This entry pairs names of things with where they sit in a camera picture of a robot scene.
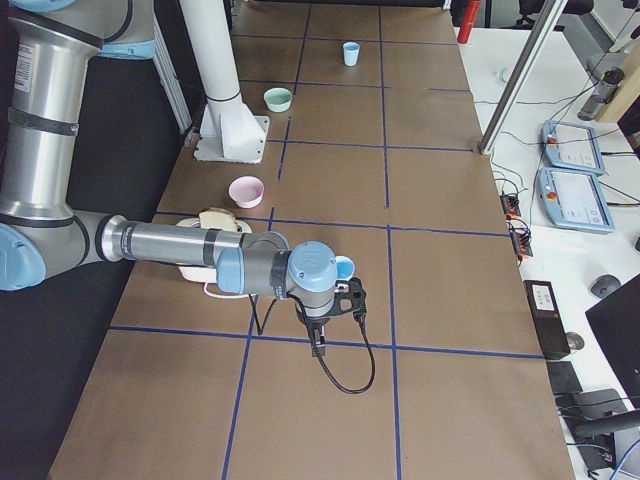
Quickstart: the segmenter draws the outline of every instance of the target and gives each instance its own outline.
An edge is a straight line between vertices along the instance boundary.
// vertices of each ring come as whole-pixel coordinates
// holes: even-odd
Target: light blue joint cap
[[[333,288],[338,279],[336,256],[324,243],[302,243],[289,257],[289,275],[309,292],[325,292]]]
[[[46,13],[55,12],[68,7],[76,0],[10,0],[9,3],[14,7],[21,8],[28,12]]]
[[[23,234],[0,223],[0,290],[20,290],[41,283],[47,275],[44,259]]]
[[[239,248],[227,248],[216,263],[218,287],[227,293],[244,291],[244,256]]]
[[[156,41],[147,40],[137,43],[105,43],[101,57],[116,60],[149,60],[156,53]]]

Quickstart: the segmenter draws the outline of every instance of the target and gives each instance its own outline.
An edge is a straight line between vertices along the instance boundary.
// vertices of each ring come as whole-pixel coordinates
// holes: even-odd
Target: red tube
[[[458,32],[458,43],[467,43],[469,40],[469,35],[471,35],[471,29],[473,28],[473,24],[476,22],[479,10],[480,0],[469,0],[467,11],[464,14],[464,20],[462,21],[460,31]]]

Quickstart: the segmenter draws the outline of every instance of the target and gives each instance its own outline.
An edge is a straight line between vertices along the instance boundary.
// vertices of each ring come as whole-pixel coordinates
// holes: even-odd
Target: black mouse
[[[596,281],[591,286],[591,293],[596,297],[605,298],[620,288],[621,285],[620,280],[607,273],[596,278]]]

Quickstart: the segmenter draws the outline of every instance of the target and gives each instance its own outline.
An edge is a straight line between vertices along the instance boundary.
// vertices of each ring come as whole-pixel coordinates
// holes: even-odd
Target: black wall
[[[177,1],[156,15],[193,111],[202,94]],[[17,35],[0,0],[0,152]],[[74,209],[150,220],[181,137],[148,61],[94,58],[68,191]],[[132,265],[93,264],[0,292],[0,479],[44,479],[64,438]]]

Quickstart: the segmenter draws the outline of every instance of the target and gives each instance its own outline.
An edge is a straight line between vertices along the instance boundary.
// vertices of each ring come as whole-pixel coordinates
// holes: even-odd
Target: office chair
[[[522,17],[516,21],[514,29],[530,30],[534,20],[529,17],[534,13],[540,13],[544,0],[519,0],[520,15]],[[569,0],[562,13],[569,15],[584,15],[593,10],[593,0]]]

